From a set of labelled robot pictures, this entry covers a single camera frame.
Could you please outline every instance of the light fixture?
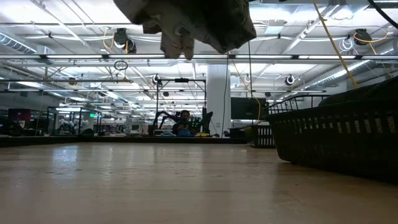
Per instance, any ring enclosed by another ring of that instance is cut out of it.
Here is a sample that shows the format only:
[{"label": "light fixture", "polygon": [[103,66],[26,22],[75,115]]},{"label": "light fixture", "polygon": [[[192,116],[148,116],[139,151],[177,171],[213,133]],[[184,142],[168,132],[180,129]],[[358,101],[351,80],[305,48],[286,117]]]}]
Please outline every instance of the light fixture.
[{"label": "light fixture", "polygon": [[264,34],[277,35],[284,28],[284,25],[285,25],[284,20],[269,19],[268,26],[266,26],[266,30],[264,31]]},{"label": "light fixture", "polygon": [[7,91],[18,91],[18,92],[22,92],[22,91],[28,91],[28,92],[35,92],[35,91],[40,91],[40,90],[36,90],[36,89],[6,89]]},{"label": "light fixture", "polygon": [[190,100],[190,99],[161,99],[159,102],[163,101],[174,101],[174,102],[204,102],[205,100]]},{"label": "light fixture", "polygon": [[398,55],[364,55],[362,59],[369,60],[380,60],[380,59],[389,59],[389,60],[398,60]]},{"label": "light fixture", "polygon": [[116,94],[112,93],[111,91],[107,91],[106,94],[109,97],[114,98],[115,100],[117,100],[119,98]]},{"label": "light fixture", "polygon": [[[236,59],[248,59],[249,55],[236,55]],[[291,59],[291,55],[250,55],[251,59]]]},{"label": "light fixture", "polygon": [[[19,59],[21,55],[0,55],[0,59]],[[23,55],[24,59],[40,59],[39,55]]]},{"label": "light fixture", "polygon": [[51,94],[53,94],[54,96],[63,97],[61,94],[58,93],[51,93]]},{"label": "light fixture", "polygon": [[109,52],[106,49],[101,49],[100,51],[105,52],[107,54],[109,54]]},{"label": "light fixture", "polygon": [[287,90],[253,90],[257,93],[287,93]]},{"label": "light fixture", "polygon": [[76,101],[88,101],[85,98],[81,98],[81,97],[69,97],[71,100],[76,100]]},{"label": "light fixture", "polygon": [[285,79],[285,84],[287,86],[291,86],[294,83],[294,76],[293,75],[289,75],[288,77],[286,77]]},{"label": "light fixture", "polygon": [[80,108],[56,108],[56,110],[64,112],[79,112]]},{"label": "light fixture", "polygon": [[374,1],[376,3],[397,3],[398,0],[380,0],[380,1]]},{"label": "light fixture", "polygon": [[80,92],[99,92],[99,91],[104,91],[104,90],[76,90]]},{"label": "light fixture", "polygon": [[102,58],[102,55],[47,55],[49,59],[68,59],[68,58],[78,58],[78,59],[86,59],[86,58]]},{"label": "light fixture", "polygon": [[227,58],[227,55],[194,55],[194,59],[199,59],[199,58],[217,58],[217,59],[222,59],[222,58]]},{"label": "light fixture", "polygon": [[245,82],[250,82],[249,74],[246,74],[246,76],[244,77],[244,81]]},{"label": "light fixture", "polygon": [[34,87],[34,88],[41,88],[43,87],[41,84],[34,83],[34,82],[17,82],[18,84],[29,86],[29,87]]},{"label": "light fixture", "polygon": [[64,91],[64,92],[68,92],[68,91],[74,91],[74,90],[59,89],[59,90],[43,90],[43,91],[49,91],[49,92],[53,92],[53,91]]},{"label": "light fixture", "polygon": [[326,90],[292,90],[292,93],[326,93]]},{"label": "light fixture", "polygon": [[[342,55],[343,59],[354,59],[355,55]],[[339,59],[338,55],[300,55],[298,59]]]},{"label": "light fixture", "polygon": [[157,55],[147,55],[147,54],[122,54],[122,55],[109,55],[110,58],[156,58],[156,59],[163,59],[165,58],[162,54]]}]

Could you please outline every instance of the yellow cable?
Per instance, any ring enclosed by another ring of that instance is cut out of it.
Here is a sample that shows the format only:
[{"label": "yellow cable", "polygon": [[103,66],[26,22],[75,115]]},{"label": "yellow cable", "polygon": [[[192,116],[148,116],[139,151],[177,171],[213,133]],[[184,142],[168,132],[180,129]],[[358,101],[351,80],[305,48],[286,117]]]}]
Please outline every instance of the yellow cable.
[{"label": "yellow cable", "polygon": [[326,32],[326,34],[327,34],[328,37],[329,37],[330,43],[332,44],[332,46],[333,46],[333,48],[334,48],[336,54],[338,55],[338,58],[340,59],[340,62],[341,62],[341,64],[343,65],[344,69],[347,71],[347,74],[348,74],[348,76],[349,76],[349,79],[350,79],[351,82],[353,83],[354,87],[355,87],[355,88],[358,88],[358,84],[356,83],[353,74],[348,70],[347,64],[346,64],[346,62],[343,60],[343,58],[341,57],[341,54],[340,54],[340,52],[338,51],[338,49],[337,49],[337,47],[336,47],[336,44],[334,43],[333,38],[331,37],[331,35],[330,35],[330,33],[329,33],[329,30],[328,30],[328,28],[327,28],[327,26],[326,26],[326,24],[325,24],[325,21],[323,20],[323,17],[322,17],[322,15],[321,15],[321,13],[319,12],[319,8],[318,8],[318,6],[317,6],[317,0],[313,0],[313,5],[315,6],[315,10],[317,11],[318,17],[319,17],[319,19],[321,20],[321,23],[322,23],[323,28],[325,28],[325,32]]},{"label": "yellow cable", "polygon": [[359,41],[361,41],[361,42],[364,42],[364,43],[376,43],[376,42],[379,42],[379,41],[384,40],[384,39],[387,38],[388,35],[389,35],[389,34],[387,33],[383,38],[380,38],[380,39],[378,39],[378,40],[363,40],[363,39],[357,38],[357,37],[356,37],[356,34],[358,34],[358,33],[355,33],[355,34],[354,34],[354,38],[357,39],[357,40],[359,40]]},{"label": "yellow cable", "polygon": [[[369,43],[369,46],[371,46],[371,49],[372,49],[373,53],[374,53],[375,55],[377,55],[377,52],[376,52],[376,50],[374,49],[372,43]],[[381,65],[384,67],[384,69],[386,69],[388,75],[389,75],[391,78],[394,77],[394,76],[391,75],[390,71],[386,68],[386,66],[384,66],[383,63],[381,63]]]},{"label": "yellow cable", "polygon": [[111,44],[110,47],[108,47],[108,46],[105,44],[105,39],[103,39],[103,40],[102,40],[102,43],[104,43],[104,47],[106,47],[107,49],[111,49],[111,48],[113,47],[113,39],[114,39],[114,34],[112,35],[112,44]]}]

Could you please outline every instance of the ceiling pipe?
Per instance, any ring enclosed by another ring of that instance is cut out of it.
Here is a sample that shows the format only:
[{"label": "ceiling pipe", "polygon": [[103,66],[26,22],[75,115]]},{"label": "ceiling pipe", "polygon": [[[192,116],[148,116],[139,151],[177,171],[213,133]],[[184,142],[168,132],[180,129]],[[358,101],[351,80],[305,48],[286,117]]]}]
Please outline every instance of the ceiling pipe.
[{"label": "ceiling pipe", "polygon": [[92,83],[92,82],[101,82],[101,83],[117,83],[117,82],[120,82],[120,83],[133,83],[133,81],[132,80],[123,80],[123,79],[120,79],[120,80],[79,80],[79,79],[76,79],[76,80],[0,80],[0,82],[26,82],[26,81],[29,81],[29,82],[39,82],[39,83],[70,83],[70,82],[73,82],[73,83]]},{"label": "ceiling pipe", "polygon": [[[378,47],[376,50],[380,52],[380,55],[396,55],[398,54],[398,38],[390,41],[382,46]],[[368,72],[378,66],[378,63],[375,60],[363,60],[362,62],[353,63],[348,66],[348,70],[355,77],[357,75]],[[307,82],[304,85],[300,85],[295,89],[299,90],[312,90],[314,88],[325,88],[329,86],[333,86],[348,79],[349,76],[343,66],[339,66],[328,72],[320,75],[319,77],[314,78],[313,80]]]},{"label": "ceiling pipe", "polygon": [[10,47],[20,53],[23,54],[34,54],[36,50],[28,45],[19,42],[16,38],[12,37],[11,35],[5,33],[3,30],[0,30],[0,44]]},{"label": "ceiling pipe", "polygon": [[[191,62],[195,63],[205,63],[205,64],[220,64],[220,63],[225,63],[226,60],[224,59],[207,59],[207,60],[191,60]],[[248,63],[249,59],[234,59],[235,63]],[[129,67],[171,67],[176,64],[180,63],[191,63],[189,61],[184,61],[184,60],[174,60],[173,62],[166,62],[166,63],[160,63],[160,62],[128,62],[126,63],[129,65]],[[297,64],[297,63],[302,63],[302,64],[317,64],[317,65],[339,65],[340,61],[337,60],[284,60],[280,59],[275,61],[274,59],[252,59],[251,63],[281,63],[281,64]],[[72,62],[57,62],[54,61],[53,64],[47,65],[44,63],[31,63],[27,62],[24,64],[24,67],[113,67],[114,62],[87,62],[87,61],[82,61],[79,62],[78,60],[74,60]]]},{"label": "ceiling pipe", "polygon": [[[327,6],[327,7],[321,12],[321,15],[325,16],[325,18],[326,18],[326,17],[330,17],[330,16],[332,15],[332,13],[335,13],[335,9],[336,9],[337,7],[338,7],[338,6],[329,5],[329,6]],[[299,33],[295,36],[294,40],[292,40],[291,43],[290,43],[288,46],[286,46],[286,48],[285,48],[284,50],[282,50],[282,51],[280,52],[280,54],[287,54],[287,53],[288,53],[290,50],[292,50],[297,44],[299,44],[300,41],[301,41],[302,39],[306,38],[307,35],[308,35],[311,31],[313,31],[314,28],[316,28],[316,26],[317,26],[320,22],[321,22],[321,20],[320,20],[319,17],[318,17],[317,19],[315,19],[314,21],[312,21],[312,23],[311,23],[309,26],[306,26],[301,32],[299,32]],[[273,63],[268,63],[268,64],[266,64],[266,66],[264,66],[264,68],[259,72],[258,77],[255,78],[255,79],[252,81],[252,84],[253,84],[258,78],[260,78],[260,77],[264,74],[264,72],[266,72],[266,70],[267,70],[272,64],[273,64]]]},{"label": "ceiling pipe", "polygon": [[70,33],[72,36],[74,36],[76,39],[78,39],[84,46],[86,46],[87,48],[89,48],[90,50],[92,50],[93,52],[96,52],[95,49],[93,49],[92,47],[90,47],[90,45],[83,40],[82,38],[80,38],[77,34],[74,33],[74,31],[72,31],[69,27],[67,27],[60,19],[58,19],[55,15],[53,15],[50,11],[48,11],[45,8],[45,5],[37,2],[36,0],[30,0],[35,6],[37,6],[39,9],[41,9],[42,11],[44,11],[45,13],[47,13],[49,16],[53,17],[57,23],[64,28],[68,33]]},{"label": "ceiling pipe", "polygon": [[[5,89],[6,91],[26,91],[26,92],[37,92],[37,91],[46,91],[46,92],[90,92],[90,93],[95,93],[95,92],[106,92],[106,91],[110,91],[113,93],[155,93],[157,90],[140,90],[140,89],[107,89],[107,90],[100,90],[100,89],[83,89],[83,90],[77,90],[77,89]],[[194,93],[203,93],[203,90],[201,89],[163,89],[163,90],[159,90],[159,92],[194,92]],[[250,92],[250,90],[231,90],[231,92],[235,92],[235,93],[247,93]],[[252,90],[253,93],[265,93],[265,92],[269,92],[269,93],[325,93],[325,90],[266,90],[266,89],[258,89],[258,90]],[[173,101],[171,99],[165,99],[163,98],[162,101]]]}]

